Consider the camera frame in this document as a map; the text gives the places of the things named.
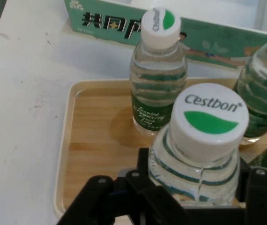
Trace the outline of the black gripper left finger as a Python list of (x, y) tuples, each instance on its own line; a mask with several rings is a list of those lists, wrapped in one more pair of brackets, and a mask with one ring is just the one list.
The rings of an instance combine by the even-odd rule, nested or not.
[(148, 149), (140, 148), (136, 169), (113, 180), (91, 177), (63, 214), (60, 225), (112, 225), (128, 216), (133, 225), (181, 225), (183, 209), (146, 168)]

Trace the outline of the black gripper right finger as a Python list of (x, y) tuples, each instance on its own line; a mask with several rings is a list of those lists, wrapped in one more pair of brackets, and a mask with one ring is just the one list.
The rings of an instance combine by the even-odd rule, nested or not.
[(240, 158), (235, 198), (245, 203), (244, 225), (267, 225), (267, 169), (251, 167)]

